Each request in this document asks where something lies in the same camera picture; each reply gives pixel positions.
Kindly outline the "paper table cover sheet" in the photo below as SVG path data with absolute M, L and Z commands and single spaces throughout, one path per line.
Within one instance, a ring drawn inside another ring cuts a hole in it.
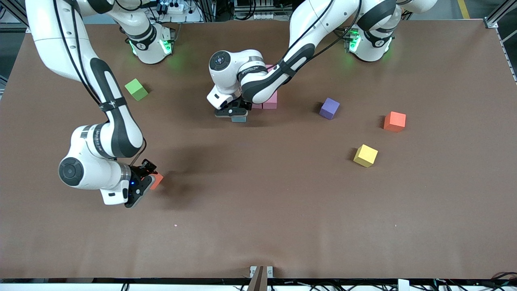
M 482 20 L 403 21 L 364 63 L 342 44 L 236 124 L 206 100 L 210 56 L 288 46 L 280 21 L 183 25 L 144 65 L 116 25 L 88 25 L 163 180 L 131 209 L 58 175 L 72 131 L 106 120 L 26 34 L 0 100 L 0 278 L 491 278 L 517 272 L 517 85 Z M 340 103 L 332 120 L 323 102 Z M 391 111 L 401 132 L 383 129 Z M 375 163 L 353 161 L 366 144 Z

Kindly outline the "aluminium frame profile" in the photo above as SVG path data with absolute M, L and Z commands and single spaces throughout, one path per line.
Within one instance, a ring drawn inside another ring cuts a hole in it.
M 493 11 L 483 18 L 486 28 L 498 28 L 497 22 L 501 20 L 510 11 L 517 8 L 517 0 L 504 0 Z
M 21 23 L 27 26 L 26 33 L 31 33 L 31 28 L 28 23 L 27 11 L 25 7 L 25 0 L 10 0 L 14 7 L 14 14 Z

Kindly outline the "purple foam block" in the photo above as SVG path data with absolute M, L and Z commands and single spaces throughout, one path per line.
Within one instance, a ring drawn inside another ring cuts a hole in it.
M 326 118 L 327 120 L 332 120 L 334 119 L 339 106 L 340 103 L 338 101 L 335 101 L 332 98 L 327 98 L 321 106 L 319 115 Z

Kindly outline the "yellow foam block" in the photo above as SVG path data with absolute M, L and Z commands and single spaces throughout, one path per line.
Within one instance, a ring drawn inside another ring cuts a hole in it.
M 366 144 L 362 144 L 356 151 L 353 161 L 363 167 L 371 167 L 376 160 L 378 151 Z

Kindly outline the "aluminium table edge rail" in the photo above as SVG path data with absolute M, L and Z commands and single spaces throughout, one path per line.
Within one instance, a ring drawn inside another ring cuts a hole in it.
M 517 85 L 517 74 L 515 73 L 513 65 L 511 64 L 510 57 L 509 57 L 509 55 L 508 55 L 508 53 L 506 51 L 506 48 L 504 46 L 504 41 L 502 40 L 502 37 L 501 37 L 501 35 L 499 33 L 499 28 L 497 28 L 496 30 L 497 30 L 497 37 L 498 37 L 498 40 L 499 40 L 499 42 L 500 42 L 500 44 L 502 46 L 502 51 L 503 51 L 503 54 L 505 56 L 506 62 L 508 63 L 508 66 L 509 66 L 512 78 L 514 79 L 515 84 Z

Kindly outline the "white power strip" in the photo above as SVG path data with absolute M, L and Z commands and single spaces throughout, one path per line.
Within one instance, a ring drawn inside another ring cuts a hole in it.
M 156 11 L 159 15 L 179 15 L 185 7 L 184 0 L 157 0 Z

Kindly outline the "green foam block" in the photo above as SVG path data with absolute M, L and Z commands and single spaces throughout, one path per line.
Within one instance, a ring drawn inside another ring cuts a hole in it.
M 125 84 L 124 87 L 136 101 L 141 101 L 149 94 L 144 85 L 142 85 L 137 78 Z

